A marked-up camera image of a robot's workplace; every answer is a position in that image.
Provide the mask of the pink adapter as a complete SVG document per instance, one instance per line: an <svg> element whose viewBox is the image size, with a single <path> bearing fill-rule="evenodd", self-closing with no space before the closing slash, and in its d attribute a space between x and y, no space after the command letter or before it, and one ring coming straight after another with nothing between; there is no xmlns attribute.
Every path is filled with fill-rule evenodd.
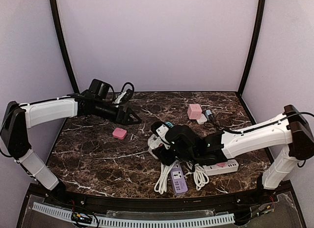
<svg viewBox="0 0 314 228"><path fill-rule="evenodd" d="M127 135L127 131L125 129L122 129L122 128L116 128L113 133L112 133L113 137L114 138L117 138L117 139L120 139L120 140L123 140L126 135Z"/></svg>

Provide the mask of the white square adapter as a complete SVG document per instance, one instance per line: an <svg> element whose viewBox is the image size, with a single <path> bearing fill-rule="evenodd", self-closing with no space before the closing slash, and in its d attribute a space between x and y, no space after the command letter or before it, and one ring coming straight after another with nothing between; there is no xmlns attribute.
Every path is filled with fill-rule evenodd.
<svg viewBox="0 0 314 228"><path fill-rule="evenodd" d="M197 123L199 125L202 125L202 124L204 124L207 121L208 121L208 119L207 119L207 117L204 114L201 114L201 117L199 119L197 119Z"/></svg>

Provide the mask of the pink cube socket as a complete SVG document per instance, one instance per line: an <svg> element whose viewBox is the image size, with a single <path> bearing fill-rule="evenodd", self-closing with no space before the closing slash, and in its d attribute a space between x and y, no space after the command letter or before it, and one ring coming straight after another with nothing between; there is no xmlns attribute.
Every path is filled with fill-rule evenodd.
<svg viewBox="0 0 314 228"><path fill-rule="evenodd" d="M202 108L199 104L189 104L187 115L190 120L198 120L202 115Z"/></svg>

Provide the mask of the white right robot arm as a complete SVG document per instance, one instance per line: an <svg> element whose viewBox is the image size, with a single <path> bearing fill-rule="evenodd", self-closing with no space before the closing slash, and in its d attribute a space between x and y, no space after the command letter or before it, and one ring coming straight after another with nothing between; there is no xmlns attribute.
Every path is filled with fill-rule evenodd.
<svg viewBox="0 0 314 228"><path fill-rule="evenodd" d="M218 174L237 156L283 145L280 154L260 176L260 188L274 190L299 162L314 155L314 136L306 115L313 116L287 105L283 113L263 123L238 130L219 127L206 137L199 136L187 125L170 127L156 122L152 132L157 142L151 149L164 165L186 162L200 179Z"/></svg>

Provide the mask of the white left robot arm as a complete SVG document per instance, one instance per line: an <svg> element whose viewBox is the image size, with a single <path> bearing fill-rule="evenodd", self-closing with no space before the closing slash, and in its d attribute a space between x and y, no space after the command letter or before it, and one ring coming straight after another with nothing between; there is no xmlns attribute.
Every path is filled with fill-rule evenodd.
<svg viewBox="0 0 314 228"><path fill-rule="evenodd" d="M140 124L141 118L131 109L124 108L134 95L134 85L128 90L122 89L120 95L106 99L113 87L101 80L92 80L88 89L82 93L73 93L32 103L8 103L0 127L0 138L7 152L1 152L6 158L14 159L21 167L51 192L64 191L64 183L47 167L35 153L29 142L29 129L79 116L93 115L118 125Z"/></svg>

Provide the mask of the light blue charger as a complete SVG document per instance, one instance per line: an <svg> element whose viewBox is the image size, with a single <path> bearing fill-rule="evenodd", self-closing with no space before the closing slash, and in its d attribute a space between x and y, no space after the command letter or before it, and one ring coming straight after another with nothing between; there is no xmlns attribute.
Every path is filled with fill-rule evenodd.
<svg viewBox="0 0 314 228"><path fill-rule="evenodd" d="M205 116L209 121L212 121L214 119L214 115L212 114L210 110L205 111Z"/></svg>

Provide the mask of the white round power plug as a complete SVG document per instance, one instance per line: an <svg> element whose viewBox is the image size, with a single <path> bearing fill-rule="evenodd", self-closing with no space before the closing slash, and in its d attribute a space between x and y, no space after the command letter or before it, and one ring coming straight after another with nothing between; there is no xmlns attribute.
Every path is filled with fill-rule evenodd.
<svg viewBox="0 0 314 228"><path fill-rule="evenodd" d="M159 148L160 146L163 145L162 140L160 137L156 136L155 134L152 134L149 139L148 139L148 151L152 152L154 149Z"/></svg>

